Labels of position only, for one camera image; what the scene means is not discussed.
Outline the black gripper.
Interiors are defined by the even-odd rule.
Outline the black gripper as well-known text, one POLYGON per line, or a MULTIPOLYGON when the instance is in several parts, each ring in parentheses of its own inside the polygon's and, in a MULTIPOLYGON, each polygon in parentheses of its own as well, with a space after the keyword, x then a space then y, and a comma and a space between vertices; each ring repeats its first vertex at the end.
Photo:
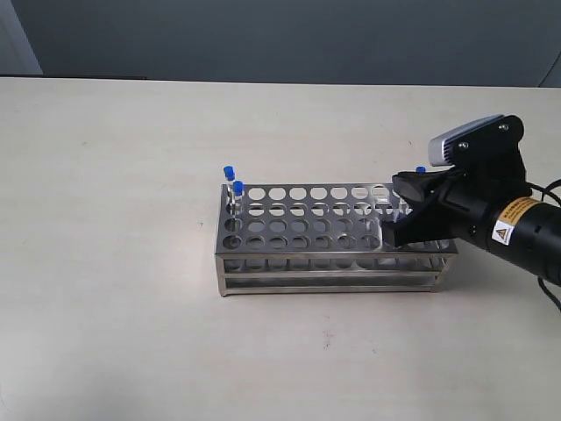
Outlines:
POLYGON ((381 223, 383 240, 390 246, 462 239, 560 283, 560 208, 533 198, 527 183, 477 181, 451 169, 401 171, 392 183, 411 212, 381 223))

